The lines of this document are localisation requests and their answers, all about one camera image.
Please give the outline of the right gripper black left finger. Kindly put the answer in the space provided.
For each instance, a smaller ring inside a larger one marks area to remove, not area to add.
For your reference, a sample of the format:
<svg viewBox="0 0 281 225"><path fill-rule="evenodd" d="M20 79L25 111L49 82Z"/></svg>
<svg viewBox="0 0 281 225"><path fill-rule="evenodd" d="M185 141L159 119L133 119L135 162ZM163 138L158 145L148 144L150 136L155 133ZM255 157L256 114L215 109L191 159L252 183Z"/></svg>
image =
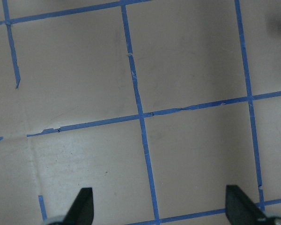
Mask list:
<svg viewBox="0 0 281 225"><path fill-rule="evenodd" d="M94 220L93 190L90 187L82 188L69 211L64 217L63 225L91 225Z"/></svg>

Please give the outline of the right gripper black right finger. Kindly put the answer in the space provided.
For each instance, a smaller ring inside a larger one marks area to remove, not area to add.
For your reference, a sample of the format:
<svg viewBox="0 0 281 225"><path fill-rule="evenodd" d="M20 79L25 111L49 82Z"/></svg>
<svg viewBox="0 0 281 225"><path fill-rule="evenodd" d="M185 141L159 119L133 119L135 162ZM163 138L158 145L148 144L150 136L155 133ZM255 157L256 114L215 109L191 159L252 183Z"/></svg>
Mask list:
<svg viewBox="0 0 281 225"><path fill-rule="evenodd" d="M225 215L231 225L266 225L267 216L237 185L227 185Z"/></svg>

